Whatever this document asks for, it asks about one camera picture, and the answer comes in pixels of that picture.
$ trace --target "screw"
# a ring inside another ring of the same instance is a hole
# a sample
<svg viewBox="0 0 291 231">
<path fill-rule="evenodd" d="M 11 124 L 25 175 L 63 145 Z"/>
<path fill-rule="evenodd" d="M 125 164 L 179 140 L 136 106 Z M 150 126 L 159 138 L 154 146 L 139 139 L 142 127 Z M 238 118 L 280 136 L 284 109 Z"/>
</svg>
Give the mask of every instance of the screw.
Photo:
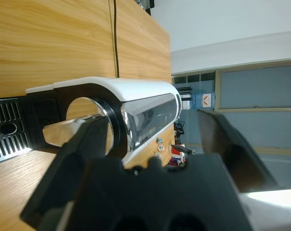
<svg viewBox="0 0 291 231">
<path fill-rule="evenodd" d="M 158 151 L 160 152 L 164 151 L 164 146 L 162 144 L 158 145 Z"/>
<path fill-rule="evenodd" d="M 158 138 L 156 139 L 156 143 L 163 143 L 163 139 L 161 139 L 160 137 L 158 137 Z"/>
<path fill-rule="evenodd" d="M 160 153 L 155 153 L 154 156 L 157 157 L 157 158 L 159 158 L 159 159 L 161 159 L 161 154 Z"/>
</svg>

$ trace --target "drip tray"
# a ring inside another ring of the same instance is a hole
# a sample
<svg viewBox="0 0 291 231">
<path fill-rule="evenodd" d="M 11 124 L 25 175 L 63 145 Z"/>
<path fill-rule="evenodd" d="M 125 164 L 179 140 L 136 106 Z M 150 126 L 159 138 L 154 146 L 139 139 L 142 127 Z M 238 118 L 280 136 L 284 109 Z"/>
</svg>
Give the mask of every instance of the drip tray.
<svg viewBox="0 0 291 231">
<path fill-rule="evenodd" d="M 0 100 L 0 162 L 30 150 L 19 100 Z"/>
</svg>

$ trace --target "red and white sign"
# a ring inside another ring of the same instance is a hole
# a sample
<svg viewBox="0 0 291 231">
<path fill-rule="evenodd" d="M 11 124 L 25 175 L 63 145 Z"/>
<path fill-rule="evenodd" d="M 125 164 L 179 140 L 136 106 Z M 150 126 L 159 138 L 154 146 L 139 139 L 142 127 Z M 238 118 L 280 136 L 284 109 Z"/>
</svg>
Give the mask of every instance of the red and white sign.
<svg viewBox="0 0 291 231">
<path fill-rule="evenodd" d="M 212 107 L 212 94 L 203 94 L 203 107 Z"/>
</svg>

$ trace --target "wooden counter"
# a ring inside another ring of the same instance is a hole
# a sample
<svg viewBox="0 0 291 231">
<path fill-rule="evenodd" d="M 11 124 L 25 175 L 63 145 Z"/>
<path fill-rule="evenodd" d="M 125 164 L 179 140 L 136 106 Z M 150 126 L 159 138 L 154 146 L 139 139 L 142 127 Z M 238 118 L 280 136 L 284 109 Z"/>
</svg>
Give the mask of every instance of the wooden counter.
<svg viewBox="0 0 291 231">
<path fill-rule="evenodd" d="M 133 0 L 117 2 L 120 77 L 171 82 L 169 36 Z M 115 77 L 112 0 L 0 0 L 0 97 L 87 77 Z M 170 126 L 161 137 L 174 142 Z M 146 166 L 151 143 L 127 167 Z M 32 151 L 0 163 L 0 231 L 32 230 L 19 219 L 54 154 Z"/>
</svg>

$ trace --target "black cable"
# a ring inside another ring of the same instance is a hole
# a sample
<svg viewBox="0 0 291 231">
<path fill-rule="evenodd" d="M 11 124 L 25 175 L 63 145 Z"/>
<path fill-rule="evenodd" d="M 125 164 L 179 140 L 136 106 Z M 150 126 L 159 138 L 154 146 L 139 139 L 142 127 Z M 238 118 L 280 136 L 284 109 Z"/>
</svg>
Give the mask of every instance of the black cable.
<svg viewBox="0 0 291 231">
<path fill-rule="evenodd" d="M 115 50 L 115 62 L 116 62 L 116 77 L 120 78 L 118 54 L 117 54 L 117 41 L 116 41 L 116 0 L 113 0 L 113 2 L 114 2 L 114 50 Z"/>
</svg>

